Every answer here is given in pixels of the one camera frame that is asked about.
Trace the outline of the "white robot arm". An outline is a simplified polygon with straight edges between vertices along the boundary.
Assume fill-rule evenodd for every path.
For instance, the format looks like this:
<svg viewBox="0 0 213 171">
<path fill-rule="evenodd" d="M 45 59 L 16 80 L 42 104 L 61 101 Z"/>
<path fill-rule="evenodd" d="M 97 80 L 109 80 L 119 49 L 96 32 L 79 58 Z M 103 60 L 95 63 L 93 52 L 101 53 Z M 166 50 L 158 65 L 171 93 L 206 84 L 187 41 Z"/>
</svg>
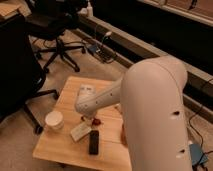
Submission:
<svg viewBox="0 0 213 171">
<path fill-rule="evenodd" d="M 92 119 L 101 108 L 121 105 L 132 171 L 192 171 L 183 104 L 186 82 L 179 59 L 145 59 L 100 92 L 81 87 L 75 109 Z"/>
</svg>

